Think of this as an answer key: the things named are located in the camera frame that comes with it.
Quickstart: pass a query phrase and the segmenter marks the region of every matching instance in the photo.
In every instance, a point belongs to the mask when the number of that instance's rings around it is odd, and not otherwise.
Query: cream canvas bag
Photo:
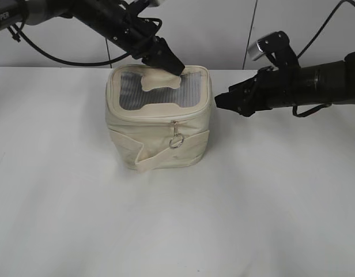
[[[209,72],[187,66],[181,78],[142,65],[114,70],[106,122],[126,166],[140,172],[198,163],[209,137]]]

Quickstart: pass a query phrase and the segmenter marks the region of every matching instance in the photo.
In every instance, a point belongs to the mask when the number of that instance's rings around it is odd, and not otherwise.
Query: cable
[[[110,61],[111,55],[109,54],[108,39],[105,38],[105,41],[106,41],[106,47],[107,47],[108,60]]]
[[[249,44],[251,42],[251,36],[252,36],[252,31],[253,31],[254,20],[255,20],[255,17],[256,17],[257,6],[258,6],[258,0],[256,0],[255,6],[254,6],[251,29],[249,31],[246,53],[244,54],[244,61],[243,61],[243,68],[242,68],[243,70],[244,70],[244,68],[246,66],[246,62],[247,62],[248,48],[249,48]]]
[[[157,25],[157,28],[156,30],[146,39],[142,40],[140,43],[139,43],[139,47],[142,47],[144,44],[146,44],[151,38],[153,38],[156,33],[161,29],[162,27],[162,20],[160,20],[159,18],[145,18],[145,19],[148,19],[152,22],[157,22],[158,25]],[[90,67],[90,66],[105,66],[105,65],[112,65],[113,63],[115,62],[119,62],[125,58],[127,58],[128,56],[130,56],[131,54],[133,54],[132,51],[129,51],[115,59],[112,59],[110,61],[105,61],[105,62],[88,62],[88,63],[82,63],[82,62],[69,62],[69,61],[65,61],[63,59],[59,59],[59,58],[56,58],[52,55],[50,55],[49,53],[43,51],[39,46],[37,46],[33,41],[31,41],[24,33],[22,30],[20,30],[20,28],[14,24],[13,25],[13,28],[16,30],[16,32],[18,34],[20,34],[20,36],[31,46],[33,47],[37,52],[41,53],[43,56],[45,56],[46,58],[48,59],[51,59],[55,62],[59,62],[59,63],[62,63],[64,65],[70,65],[70,66],[83,66],[83,67]]]
[[[302,55],[310,48],[310,46],[315,42],[315,40],[319,37],[319,35],[322,33],[322,31],[325,29],[326,25],[328,22],[332,19],[334,14],[337,12],[337,10],[340,8],[341,5],[343,5],[345,2],[350,3],[352,6],[355,7],[355,1],[354,0],[341,0],[339,4],[335,7],[335,9],[331,12],[331,14],[328,16],[324,24],[321,26],[320,30],[316,33],[316,35],[311,39],[311,41],[307,44],[307,46],[302,50],[302,52],[298,55],[298,59],[302,57]]]

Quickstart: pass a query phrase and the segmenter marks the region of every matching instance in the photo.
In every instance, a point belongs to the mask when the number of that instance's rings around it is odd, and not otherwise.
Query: zipper
[[[172,121],[173,126],[173,137],[170,139],[169,146],[171,149],[180,148],[184,144],[185,137],[183,134],[179,133],[179,122]]]

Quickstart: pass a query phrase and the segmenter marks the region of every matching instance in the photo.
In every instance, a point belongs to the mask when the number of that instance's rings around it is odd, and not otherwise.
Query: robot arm
[[[180,75],[184,65],[163,38],[155,36],[158,26],[138,15],[164,0],[0,0],[0,30],[15,23],[38,25],[53,17],[75,17],[109,41],[142,58],[149,66]]]
[[[249,48],[253,60],[267,56],[274,66],[229,88],[216,97],[219,108],[245,117],[256,111],[293,107],[293,115],[307,117],[332,104],[355,104],[355,53],[344,61],[301,68],[286,33],[275,32],[259,39]],[[298,106],[319,104],[298,114]]]

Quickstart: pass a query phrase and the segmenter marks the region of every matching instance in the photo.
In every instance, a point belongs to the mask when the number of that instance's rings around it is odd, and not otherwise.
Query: white tabletop
[[[138,174],[109,73],[0,68],[0,277],[355,276],[355,106],[215,108],[200,163]],[[214,93],[252,75],[214,70]]]

